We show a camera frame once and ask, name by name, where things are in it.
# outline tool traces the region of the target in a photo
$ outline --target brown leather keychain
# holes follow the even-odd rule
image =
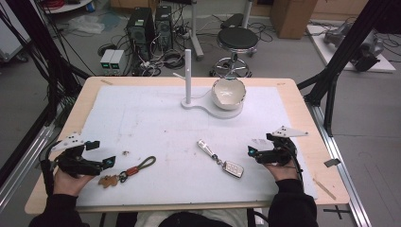
[[[138,173],[139,170],[141,170],[143,168],[153,165],[155,162],[156,162],[156,157],[149,156],[147,159],[144,160],[144,162],[142,162],[138,166],[134,166],[125,171],[122,171],[118,175],[113,175],[113,176],[107,175],[107,176],[100,178],[98,184],[102,184],[103,188],[107,188],[110,185],[116,186],[118,184],[118,182],[124,183],[129,178],[129,176],[132,176],[132,175]]]

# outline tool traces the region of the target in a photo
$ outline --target computer tower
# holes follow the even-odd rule
[[[156,25],[157,46],[159,50],[166,51],[173,48],[171,7],[159,6],[154,17]]]
[[[144,61],[152,58],[152,48],[156,45],[152,42],[155,39],[154,24],[151,8],[135,8],[127,23],[127,33],[133,41],[135,52]]]

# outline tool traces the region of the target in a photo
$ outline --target car key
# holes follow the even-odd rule
[[[218,165],[222,166],[224,171],[230,173],[237,178],[242,177],[242,174],[244,173],[244,168],[242,166],[228,161],[224,163],[221,162],[218,156],[209,148],[209,146],[207,146],[207,144],[203,140],[198,141],[198,146],[213,160],[215,160]]]

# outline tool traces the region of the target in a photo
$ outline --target keychain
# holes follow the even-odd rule
[[[239,166],[235,163],[232,162],[221,162],[221,160],[218,158],[218,156],[211,150],[209,149],[209,146],[206,145],[206,143],[203,140],[198,141],[198,146],[205,152],[207,153],[213,160],[216,161],[216,163],[220,166],[222,166],[223,170],[230,173],[231,175],[241,178],[242,173],[244,173],[244,168],[242,166]]]
[[[122,171],[119,175],[113,175],[113,176],[104,176],[100,178],[98,184],[102,184],[103,188],[106,188],[108,186],[116,186],[118,182],[124,183],[129,176],[132,176],[135,173],[138,173],[139,170],[149,167],[153,165],[156,162],[156,157],[150,156],[147,159],[144,160],[140,165],[131,167],[127,169],[126,171]]]

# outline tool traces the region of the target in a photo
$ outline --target hand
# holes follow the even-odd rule
[[[58,169],[54,177],[53,194],[64,194],[77,197],[80,190],[95,176],[83,175],[79,178],[73,178],[68,173]]]
[[[270,171],[276,182],[285,179],[299,180],[298,173],[292,159],[285,166],[274,166],[272,164],[264,164],[264,166]]]

